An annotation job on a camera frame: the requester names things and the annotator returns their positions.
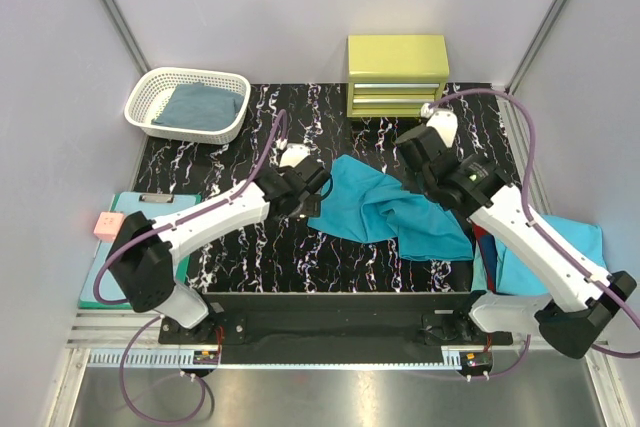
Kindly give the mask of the teal t shirt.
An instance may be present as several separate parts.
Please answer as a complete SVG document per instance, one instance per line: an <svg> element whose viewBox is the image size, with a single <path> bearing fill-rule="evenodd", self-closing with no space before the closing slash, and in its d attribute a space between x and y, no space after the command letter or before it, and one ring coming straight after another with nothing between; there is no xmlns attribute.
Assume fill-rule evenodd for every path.
<svg viewBox="0 0 640 427"><path fill-rule="evenodd" d="M331 168L333 189L308 226L340 239L370 244L395 238L406 260L468 261L473 247L454 215L400 181L343 155Z"/></svg>

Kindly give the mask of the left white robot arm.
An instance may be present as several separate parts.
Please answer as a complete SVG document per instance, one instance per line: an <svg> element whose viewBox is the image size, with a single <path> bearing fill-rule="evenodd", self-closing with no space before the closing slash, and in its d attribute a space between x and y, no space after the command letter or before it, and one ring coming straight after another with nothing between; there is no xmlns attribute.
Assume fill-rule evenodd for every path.
<svg viewBox="0 0 640 427"><path fill-rule="evenodd" d="M202 246L275 218L309 218L333 188L331 174L306 156L293 165L264 167L236 188L174 214L123 221L105 262L124 302L136 313L171 320L196 343L215 333L219 314L202 294L179 281L174 268Z"/></svg>

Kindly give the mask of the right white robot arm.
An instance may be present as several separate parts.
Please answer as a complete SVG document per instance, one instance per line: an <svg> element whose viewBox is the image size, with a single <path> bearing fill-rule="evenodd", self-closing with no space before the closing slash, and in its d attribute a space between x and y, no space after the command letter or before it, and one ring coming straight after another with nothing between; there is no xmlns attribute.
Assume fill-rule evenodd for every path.
<svg viewBox="0 0 640 427"><path fill-rule="evenodd" d="M636 289L626 272L591 262L530 209L504 170L480 154L459 160L444 129L421 124L396 146L418 188L501 241L546 286L541 296L474 291L452 315L457 337L539 334L561 354L580 359Z"/></svg>

